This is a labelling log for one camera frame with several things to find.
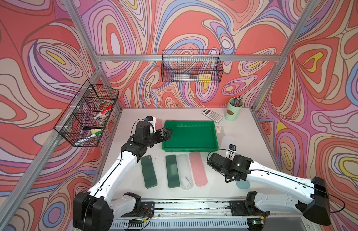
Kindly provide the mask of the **clear frosted pencil case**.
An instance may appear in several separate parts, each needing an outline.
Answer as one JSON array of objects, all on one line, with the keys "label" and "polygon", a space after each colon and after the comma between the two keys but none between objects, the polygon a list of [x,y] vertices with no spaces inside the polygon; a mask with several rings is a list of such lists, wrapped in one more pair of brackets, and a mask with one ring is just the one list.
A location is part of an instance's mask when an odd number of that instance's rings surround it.
[{"label": "clear frosted pencil case", "polygon": [[227,152],[230,144],[236,145],[236,140],[232,136],[225,135],[222,139],[220,150]]}]

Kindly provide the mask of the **light blue pencil case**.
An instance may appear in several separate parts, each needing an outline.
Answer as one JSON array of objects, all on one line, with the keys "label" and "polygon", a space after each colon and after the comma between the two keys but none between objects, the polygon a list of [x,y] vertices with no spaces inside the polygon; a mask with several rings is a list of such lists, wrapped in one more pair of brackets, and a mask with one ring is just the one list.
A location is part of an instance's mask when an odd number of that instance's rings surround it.
[{"label": "light blue pencil case", "polygon": [[250,182],[249,181],[237,181],[236,186],[238,189],[247,190],[250,188]]}]

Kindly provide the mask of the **clear box with barcode label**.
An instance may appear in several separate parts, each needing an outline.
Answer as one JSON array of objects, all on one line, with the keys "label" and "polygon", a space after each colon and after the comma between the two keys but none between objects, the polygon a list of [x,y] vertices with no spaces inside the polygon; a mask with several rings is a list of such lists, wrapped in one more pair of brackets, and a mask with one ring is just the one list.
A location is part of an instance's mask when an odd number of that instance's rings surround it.
[{"label": "clear box with barcode label", "polygon": [[224,133],[223,127],[222,126],[216,126],[216,133],[217,134],[223,134]]}]

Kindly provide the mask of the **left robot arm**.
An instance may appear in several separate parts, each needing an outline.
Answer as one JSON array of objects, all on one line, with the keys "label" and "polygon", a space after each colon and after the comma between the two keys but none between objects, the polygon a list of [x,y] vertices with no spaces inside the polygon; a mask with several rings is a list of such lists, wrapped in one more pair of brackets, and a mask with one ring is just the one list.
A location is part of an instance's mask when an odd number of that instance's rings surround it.
[{"label": "left robot arm", "polygon": [[114,220],[124,216],[136,216],[142,212],[151,216],[149,209],[143,209],[141,197],[127,192],[120,199],[113,195],[146,153],[149,147],[171,139],[172,129],[156,129],[156,118],[148,116],[138,121],[135,132],[121,147],[119,158],[104,176],[88,192],[80,192],[73,201],[72,225],[81,231],[108,231]]}]

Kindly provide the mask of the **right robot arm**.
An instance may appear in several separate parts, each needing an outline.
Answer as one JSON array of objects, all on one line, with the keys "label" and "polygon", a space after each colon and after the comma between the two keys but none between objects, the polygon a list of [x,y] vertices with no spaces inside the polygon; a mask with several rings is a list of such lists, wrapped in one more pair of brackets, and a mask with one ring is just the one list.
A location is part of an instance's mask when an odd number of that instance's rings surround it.
[{"label": "right robot arm", "polygon": [[248,157],[233,159],[216,152],[208,154],[207,164],[220,173],[226,183],[249,181],[280,191],[281,195],[248,192],[232,211],[251,216],[268,216],[272,211],[296,213],[318,225],[331,225],[330,196],[326,181],[320,177],[305,179],[268,168]]}]

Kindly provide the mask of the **pink pencil case far left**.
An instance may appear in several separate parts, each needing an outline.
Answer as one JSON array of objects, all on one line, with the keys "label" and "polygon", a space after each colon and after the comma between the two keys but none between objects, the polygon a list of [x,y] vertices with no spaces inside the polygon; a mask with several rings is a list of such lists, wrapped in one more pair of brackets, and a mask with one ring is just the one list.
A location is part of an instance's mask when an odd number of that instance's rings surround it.
[{"label": "pink pencil case far left", "polygon": [[155,131],[157,130],[161,130],[163,127],[163,122],[162,119],[160,118],[156,118],[156,122],[155,122]]}]

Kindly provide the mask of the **pink pencil case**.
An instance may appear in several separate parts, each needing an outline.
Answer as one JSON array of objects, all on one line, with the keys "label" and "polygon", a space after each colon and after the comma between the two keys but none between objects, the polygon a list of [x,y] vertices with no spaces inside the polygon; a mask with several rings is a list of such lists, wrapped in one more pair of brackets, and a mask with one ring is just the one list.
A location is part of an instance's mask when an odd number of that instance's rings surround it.
[{"label": "pink pencil case", "polygon": [[160,118],[156,118],[156,122],[155,122],[155,131],[157,130],[161,130],[163,127],[163,122],[162,119]]},{"label": "pink pencil case", "polygon": [[198,152],[189,153],[189,160],[195,185],[197,187],[206,186],[208,184],[208,180],[201,154]]}]

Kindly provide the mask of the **pink pencil case front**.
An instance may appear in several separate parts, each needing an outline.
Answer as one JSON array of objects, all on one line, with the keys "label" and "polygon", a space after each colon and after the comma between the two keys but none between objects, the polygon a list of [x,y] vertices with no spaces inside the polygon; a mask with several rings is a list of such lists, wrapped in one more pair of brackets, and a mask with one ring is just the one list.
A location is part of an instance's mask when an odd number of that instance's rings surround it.
[{"label": "pink pencil case front", "polygon": [[201,154],[198,152],[189,153],[189,160],[195,185],[197,187],[206,186],[208,184],[208,180]]}]

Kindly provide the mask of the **green plastic storage tray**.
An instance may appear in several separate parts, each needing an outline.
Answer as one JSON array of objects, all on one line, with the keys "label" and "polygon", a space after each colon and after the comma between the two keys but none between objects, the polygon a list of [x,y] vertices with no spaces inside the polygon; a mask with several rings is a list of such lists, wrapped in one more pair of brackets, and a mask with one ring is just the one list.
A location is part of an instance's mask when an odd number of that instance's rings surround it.
[{"label": "green plastic storage tray", "polygon": [[167,120],[164,125],[172,130],[170,140],[162,144],[166,152],[204,153],[219,148],[213,121]]}]

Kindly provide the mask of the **white translucent pencil case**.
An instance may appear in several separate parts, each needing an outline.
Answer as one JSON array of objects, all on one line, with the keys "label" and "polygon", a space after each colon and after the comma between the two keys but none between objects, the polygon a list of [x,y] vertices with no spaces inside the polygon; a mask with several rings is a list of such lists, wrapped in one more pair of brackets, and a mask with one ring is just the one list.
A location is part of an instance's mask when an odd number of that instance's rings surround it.
[{"label": "white translucent pencil case", "polygon": [[181,154],[177,156],[180,185],[183,190],[190,190],[194,186],[189,156]]}]

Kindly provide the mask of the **dark green pencil case right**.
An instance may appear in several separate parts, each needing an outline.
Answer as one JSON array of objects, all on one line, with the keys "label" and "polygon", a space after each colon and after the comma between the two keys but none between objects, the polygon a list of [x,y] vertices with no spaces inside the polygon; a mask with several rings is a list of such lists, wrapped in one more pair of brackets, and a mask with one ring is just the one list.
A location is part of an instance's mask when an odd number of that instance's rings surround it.
[{"label": "dark green pencil case right", "polygon": [[180,178],[175,155],[166,156],[167,184],[169,189],[180,187]]}]

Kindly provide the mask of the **dark green pencil case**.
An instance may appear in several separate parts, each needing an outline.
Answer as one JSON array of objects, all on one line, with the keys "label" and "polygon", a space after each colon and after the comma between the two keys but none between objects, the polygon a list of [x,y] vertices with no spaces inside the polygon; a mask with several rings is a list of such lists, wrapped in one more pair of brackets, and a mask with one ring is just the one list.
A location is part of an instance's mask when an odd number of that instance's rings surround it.
[{"label": "dark green pencil case", "polygon": [[175,155],[166,156],[167,184],[169,189],[180,187],[180,178]]},{"label": "dark green pencil case", "polygon": [[157,177],[152,162],[152,157],[150,155],[141,158],[141,167],[146,189],[157,186]]}]

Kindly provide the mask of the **dark green pencil case left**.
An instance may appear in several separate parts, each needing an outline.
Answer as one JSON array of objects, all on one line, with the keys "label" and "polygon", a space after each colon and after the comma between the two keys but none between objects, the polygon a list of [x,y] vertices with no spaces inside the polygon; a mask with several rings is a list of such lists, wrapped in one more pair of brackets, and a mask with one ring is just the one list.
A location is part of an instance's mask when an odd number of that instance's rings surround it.
[{"label": "dark green pencil case left", "polygon": [[150,155],[141,158],[141,167],[146,189],[157,186],[157,177],[152,162],[152,157]]}]

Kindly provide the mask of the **clear box in back basket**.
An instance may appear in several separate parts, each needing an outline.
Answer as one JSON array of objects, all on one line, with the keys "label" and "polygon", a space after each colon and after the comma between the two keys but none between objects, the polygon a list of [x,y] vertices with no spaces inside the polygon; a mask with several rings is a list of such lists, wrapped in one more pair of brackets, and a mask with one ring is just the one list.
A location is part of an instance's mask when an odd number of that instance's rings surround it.
[{"label": "clear box in back basket", "polygon": [[191,75],[191,74],[175,74],[173,77],[174,81],[189,81],[189,82],[198,82],[199,76],[198,75]]}]

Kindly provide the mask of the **white calculator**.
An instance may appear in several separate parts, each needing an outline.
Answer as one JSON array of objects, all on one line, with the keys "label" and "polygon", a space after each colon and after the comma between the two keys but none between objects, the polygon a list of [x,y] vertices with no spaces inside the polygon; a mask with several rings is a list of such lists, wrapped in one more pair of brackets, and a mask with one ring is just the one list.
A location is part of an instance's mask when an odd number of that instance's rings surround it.
[{"label": "white calculator", "polygon": [[221,116],[220,114],[218,114],[217,112],[215,112],[215,111],[213,111],[212,109],[209,109],[209,108],[203,109],[201,111],[201,113],[202,113],[202,115],[204,115],[207,118],[211,119],[215,123],[219,123],[223,119],[223,116]]}]

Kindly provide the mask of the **mint green pen cup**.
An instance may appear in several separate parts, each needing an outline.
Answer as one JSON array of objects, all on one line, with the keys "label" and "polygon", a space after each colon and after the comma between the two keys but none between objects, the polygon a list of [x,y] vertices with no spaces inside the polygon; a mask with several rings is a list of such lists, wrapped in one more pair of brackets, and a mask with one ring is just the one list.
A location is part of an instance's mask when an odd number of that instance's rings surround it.
[{"label": "mint green pen cup", "polygon": [[241,107],[233,107],[231,105],[231,100],[232,98],[228,102],[224,117],[228,121],[235,121],[238,118],[238,115],[243,108],[243,105]]}]

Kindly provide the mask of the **red marker in basket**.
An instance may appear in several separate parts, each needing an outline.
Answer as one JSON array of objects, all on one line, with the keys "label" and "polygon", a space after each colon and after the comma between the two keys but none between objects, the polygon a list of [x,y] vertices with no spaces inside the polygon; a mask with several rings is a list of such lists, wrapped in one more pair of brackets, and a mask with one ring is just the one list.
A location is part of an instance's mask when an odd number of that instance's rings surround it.
[{"label": "red marker in basket", "polygon": [[103,110],[102,112],[100,112],[99,114],[97,114],[96,117],[102,117],[104,114],[106,114],[107,112],[109,112],[112,108],[113,108],[113,106],[112,106],[112,105],[109,105],[105,110]]}]

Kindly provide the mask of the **pens in cup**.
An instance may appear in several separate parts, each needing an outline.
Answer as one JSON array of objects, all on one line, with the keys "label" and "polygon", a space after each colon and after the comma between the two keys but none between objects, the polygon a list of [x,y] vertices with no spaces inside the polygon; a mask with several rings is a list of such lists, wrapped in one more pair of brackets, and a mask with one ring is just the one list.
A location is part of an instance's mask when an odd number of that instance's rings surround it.
[{"label": "pens in cup", "polygon": [[243,97],[242,96],[233,97],[231,100],[231,105],[233,107],[241,107],[243,105]]}]

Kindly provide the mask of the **yellow item in back basket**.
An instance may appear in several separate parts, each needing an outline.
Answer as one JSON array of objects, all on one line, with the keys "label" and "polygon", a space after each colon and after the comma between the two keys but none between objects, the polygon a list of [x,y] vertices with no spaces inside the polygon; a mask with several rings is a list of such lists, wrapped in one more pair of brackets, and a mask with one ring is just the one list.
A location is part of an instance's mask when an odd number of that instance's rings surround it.
[{"label": "yellow item in back basket", "polygon": [[199,74],[198,81],[201,83],[210,83],[212,82],[212,76],[211,74]]}]

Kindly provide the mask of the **green white marker in basket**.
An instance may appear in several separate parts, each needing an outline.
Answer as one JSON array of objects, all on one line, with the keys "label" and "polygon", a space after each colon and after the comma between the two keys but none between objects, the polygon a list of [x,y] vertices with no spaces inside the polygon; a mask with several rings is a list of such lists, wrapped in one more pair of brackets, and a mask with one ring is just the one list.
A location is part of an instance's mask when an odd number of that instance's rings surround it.
[{"label": "green white marker in basket", "polygon": [[93,138],[97,138],[99,135],[101,135],[102,134],[102,130],[100,130],[100,131],[98,131],[98,132],[96,132],[96,133],[93,133],[92,135],[90,135],[90,136],[88,136],[88,137],[86,137],[86,138],[83,138],[83,139],[81,139],[81,140],[79,140],[79,141],[77,141],[77,142],[75,142],[74,144],[77,146],[77,145],[81,145],[81,144],[83,144],[83,143],[86,143],[87,141],[89,141],[89,140],[92,140]]}]

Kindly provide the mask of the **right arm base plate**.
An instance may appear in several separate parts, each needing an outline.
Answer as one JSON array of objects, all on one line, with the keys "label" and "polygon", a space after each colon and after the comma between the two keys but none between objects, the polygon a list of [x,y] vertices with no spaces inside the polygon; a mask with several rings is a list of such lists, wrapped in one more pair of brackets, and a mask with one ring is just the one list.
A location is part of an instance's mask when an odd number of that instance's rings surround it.
[{"label": "right arm base plate", "polygon": [[257,216],[268,217],[269,211],[261,211],[254,204],[246,201],[229,201],[230,205],[227,209],[231,210],[233,216]]}]

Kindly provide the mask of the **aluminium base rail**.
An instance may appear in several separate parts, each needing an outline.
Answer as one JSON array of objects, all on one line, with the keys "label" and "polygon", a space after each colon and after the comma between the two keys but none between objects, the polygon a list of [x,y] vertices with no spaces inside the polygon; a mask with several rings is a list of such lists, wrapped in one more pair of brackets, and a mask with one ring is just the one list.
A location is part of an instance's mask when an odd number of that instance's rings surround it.
[{"label": "aluminium base rail", "polygon": [[118,218],[108,231],[318,231],[299,214],[272,211],[268,217],[233,216],[226,200],[156,200],[150,218]]}]

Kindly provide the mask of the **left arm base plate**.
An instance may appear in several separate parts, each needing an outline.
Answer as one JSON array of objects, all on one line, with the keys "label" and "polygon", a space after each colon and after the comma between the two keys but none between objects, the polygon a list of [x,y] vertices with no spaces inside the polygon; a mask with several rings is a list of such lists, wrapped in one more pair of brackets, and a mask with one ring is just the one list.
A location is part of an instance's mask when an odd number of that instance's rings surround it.
[{"label": "left arm base plate", "polygon": [[150,218],[154,215],[155,202],[143,201],[139,202],[133,209],[133,211],[122,215],[122,218],[143,217]]}]

